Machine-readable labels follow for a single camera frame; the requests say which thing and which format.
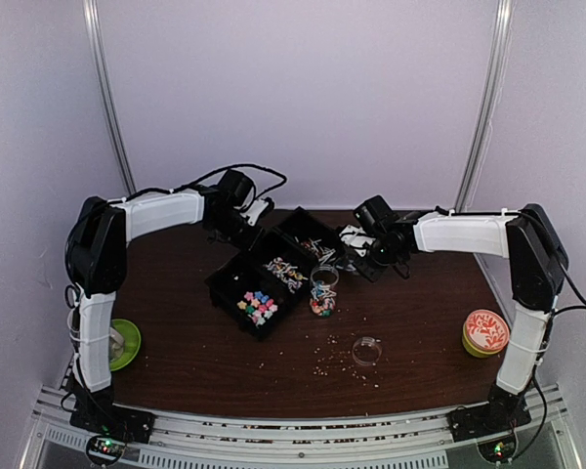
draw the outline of floral pattern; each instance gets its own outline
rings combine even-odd
[[[508,343],[508,325],[491,311],[473,311],[465,326],[471,342],[481,349],[501,350]]]

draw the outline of jar filled with beads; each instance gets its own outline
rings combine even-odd
[[[311,272],[311,311],[328,317],[336,308],[336,285],[339,272],[329,265],[317,266]]]

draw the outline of green plate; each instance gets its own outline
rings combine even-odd
[[[113,328],[124,337],[124,353],[110,363],[110,370],[117,371],[127,366],[137,356],[141,348],[141,332],[129,320],[113,320],[112,323]]]

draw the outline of black organizer box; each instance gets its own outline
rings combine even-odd
[[[302,208],[297,208],[282,223],[266,232],[245,252],[234,256],[221,269],[206,279],[211,301],[222,308],[239,324],[258,339],[267,337],[273,328],[288,315],[310,290],[310,282],[304,280],[302,287],[291,292],[287,285],[264,266],[276,257],[281,257],[298,268],[304,277],[310,278],[318,259],[311,251],[296,242],[321,239],[321,244],[342,252],[341,242],[330,228],[315,219]],[[256,326],[247,314],[236,305],[247,291],[262,291],[277,304],[278,310],[262,326]]]

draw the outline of wooden table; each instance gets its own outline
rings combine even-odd
[[[315,212],[336,227],[350,212]],[[274,212],[268,226],[285,212]],[[136,239],[114,317],[135,322],[143,347],[114,374],[118,402],[203,414],[305,418],[385,414],[485,400],[500,357],[478,360],[460,342],[466,316],[498,311],[470,254],[418,254],[412,277],[376,283],[341,275],[337,312],[320,319],[301,303],[263,342],[211,306],[204,280],[236,251],[208,244],[200,227]],[[376,366],[351,348],[381,339]]]

